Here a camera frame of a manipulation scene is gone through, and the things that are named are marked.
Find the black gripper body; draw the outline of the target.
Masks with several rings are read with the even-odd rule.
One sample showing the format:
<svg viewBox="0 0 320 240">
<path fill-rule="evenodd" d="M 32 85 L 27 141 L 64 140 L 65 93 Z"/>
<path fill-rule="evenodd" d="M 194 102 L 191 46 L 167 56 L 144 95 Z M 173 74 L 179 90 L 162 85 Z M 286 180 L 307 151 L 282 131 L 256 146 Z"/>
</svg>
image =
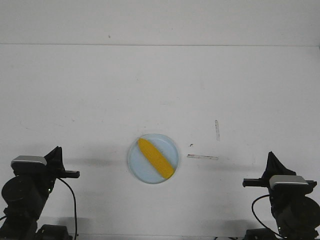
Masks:
<svg viewBox="0 0 320 240">
<path fill-rule="evenodd" d="M 268 188 L 270 196 L 287 201 L 294 197 L 305 196 L 313 192 L 318 182 L 305 180 L 300 175 L 273 175 L 269 180 L 264 178 L 244 178 L 243 187 Z"/>
<path fill-rule="evenodd" d="M 44 169 L 42 172 L 42 191 L 44 193 L 51 193 L 56 179 L 78 179 L 80 177 L 79 171 L 65 170 L 61 161 L 57 164 L 50 164 L 45 159 L 42 160 Z"/>
</svg>

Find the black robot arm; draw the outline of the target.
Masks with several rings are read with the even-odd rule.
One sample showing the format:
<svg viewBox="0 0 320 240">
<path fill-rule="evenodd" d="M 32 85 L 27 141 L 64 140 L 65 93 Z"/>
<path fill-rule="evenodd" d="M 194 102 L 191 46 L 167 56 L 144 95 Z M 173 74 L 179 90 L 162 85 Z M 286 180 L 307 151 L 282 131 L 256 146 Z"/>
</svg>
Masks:
<svg viewBox="0 0 320 240">
<path fill-rule="evenodd" d="M 7 181 L 1 196 L 7 204 L 0 227 L 2 240 L 75 240 L 64 225 L 44 224 L 38 220 L 57 180 L 77 179 L 79 171 L 66 170 L 63 149 L 56 146 L 45 156 L 20 155 L 10 166 L 14 177 Z"/>
<path fill-rule="evenodd" d="M 246 240 L 315 240 L 319 233 L 320 206 L 308 197 L 317 186 L 295 171 L 286 168 L 273 152 L 268 153 L 264 173 L 260 178 L 245 178 L 243 187 L 267 188 L 266 197 L 277 231 L 266 224 L 261 228 L 247 229 Z"/>
</svg>

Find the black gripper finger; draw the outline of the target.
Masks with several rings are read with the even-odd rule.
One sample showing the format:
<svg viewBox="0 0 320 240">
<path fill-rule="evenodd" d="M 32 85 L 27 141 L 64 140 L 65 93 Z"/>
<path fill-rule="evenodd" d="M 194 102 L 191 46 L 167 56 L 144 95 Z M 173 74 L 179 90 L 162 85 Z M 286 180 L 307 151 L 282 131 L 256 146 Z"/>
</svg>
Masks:
<svg viewBox="0 0 320 240">
<path fill-rule="evenodd" d="M 44 156 L 47 165 L 51 167 L 61 167 L 63 165 L 63 150 L 62 147 L 57 146 L 47 155 Z"/>
<path fill-rule="evenodd" d="M 272 176 L 275 175 L 296 176 L 297 173 L 286 168 L 275 156 L 275 154 L 272 151 L 270 151 L 267 156 L 266 168 L 261 176 L 261 179 L 269 180 Z"/>
</svg>

